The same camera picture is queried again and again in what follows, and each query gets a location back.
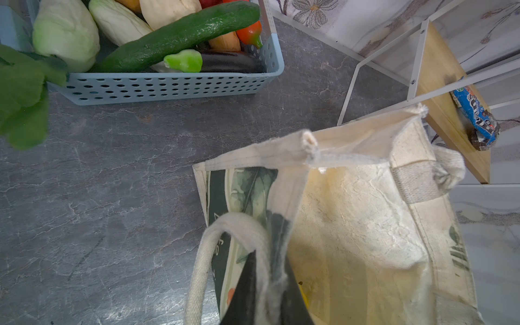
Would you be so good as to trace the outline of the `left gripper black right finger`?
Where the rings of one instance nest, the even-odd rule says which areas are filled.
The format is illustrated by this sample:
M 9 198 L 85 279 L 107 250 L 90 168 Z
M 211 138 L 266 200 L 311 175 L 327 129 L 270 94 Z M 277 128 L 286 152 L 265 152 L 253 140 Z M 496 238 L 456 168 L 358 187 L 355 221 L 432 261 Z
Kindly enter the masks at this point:
M 287 287 L 282 296 L 281 324 L 314 325 L 288 258 L 285 259 L 284 271 L 287 275 Z

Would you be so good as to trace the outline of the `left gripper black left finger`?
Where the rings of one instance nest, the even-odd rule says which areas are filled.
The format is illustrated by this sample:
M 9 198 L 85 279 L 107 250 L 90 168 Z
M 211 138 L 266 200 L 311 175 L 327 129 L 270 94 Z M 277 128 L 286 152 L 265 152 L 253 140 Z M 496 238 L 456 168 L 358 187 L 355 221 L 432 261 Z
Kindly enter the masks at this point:
M 256 305 L 256 252 L 248 255 L 236 290 L 220 325 L 254 325 Z

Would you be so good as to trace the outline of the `cream canvas grocery bag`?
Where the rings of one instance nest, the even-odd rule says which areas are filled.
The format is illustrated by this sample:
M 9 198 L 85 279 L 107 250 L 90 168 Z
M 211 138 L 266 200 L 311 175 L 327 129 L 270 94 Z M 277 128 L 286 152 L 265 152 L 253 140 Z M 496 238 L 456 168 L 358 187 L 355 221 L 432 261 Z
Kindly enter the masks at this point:
M 256 252 L 254 324 L 281 324 L 288 258 L 314 324 L 482 324 L 449 192 L 460 153 L 432 145 L 416 104 L 301 130 L 193 167 L 207 229 L 184 323 L 207 280 L 219 321 Z

